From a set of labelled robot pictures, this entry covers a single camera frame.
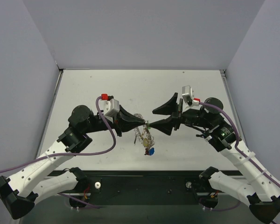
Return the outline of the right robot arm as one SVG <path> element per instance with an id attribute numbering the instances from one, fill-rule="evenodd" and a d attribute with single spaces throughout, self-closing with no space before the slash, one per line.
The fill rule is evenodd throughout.
<path id="1" fill-rule="evenodd" d="M 280 181 L 277 180 L 250 151 L 239 136 L 231 118 L 223 111 L 224 105 L 217 98 L 201 102 L 197 98 L 178 94 L 152 111 L 168 118 L 150 124 L 166 135 L 178 130 L 180 125 L 200 131 L 198 138 L 208 142 L 218 153 L 228 159 L 247 180 L 237 181 L 209 167 L 199 179 L 204 187 L 224 192 L 248 206 L 250 212 L 262 223 L 273 224 L 280 213 Z"/>

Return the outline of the metal disc with keyrings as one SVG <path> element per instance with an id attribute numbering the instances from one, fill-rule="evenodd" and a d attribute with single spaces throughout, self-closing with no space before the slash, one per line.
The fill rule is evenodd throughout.
<path id="1" fill-rule="evenodd" d="M 151 149 L 154 146 L 154 137 L 152 136 L 150 129 L 147 129 L 146 127 L 146 120 L 144 125 L 134 128 L 134 133 L 134 145 L 136 142 L 140 142 L 145 149 Z M 147 147 L 143 145 L 143 140 L 145 138 L 149 141 L 149 145 Z"/>

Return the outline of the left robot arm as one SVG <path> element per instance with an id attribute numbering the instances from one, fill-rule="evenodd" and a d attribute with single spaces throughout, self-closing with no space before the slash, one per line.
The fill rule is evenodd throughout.
<path id="1" fill-rule="evenodd" d="M 79 168 L 71 168 L 62 175 L 46 180 L 52 171 L 75 156 L 95 156 L 106 154 L 115 148 L 116 143 L 104 151 L 83 153 L 92 142 L 88 133 L 109 130 L 113 139 L 122 133 L 144 125 L 138 118 L 122 107 L 107 120 L 101 111 L 94 114 L 85 105 L 74 108 L 68 119 L 69 126 L 57 140 L 37 159 L 17 166 L 19 171 L 9 177 L 0 176 L 0 199 L 16 220 L 28 214 L 40 201 L 63 191 L 83 191 L 88 179 Z"/>

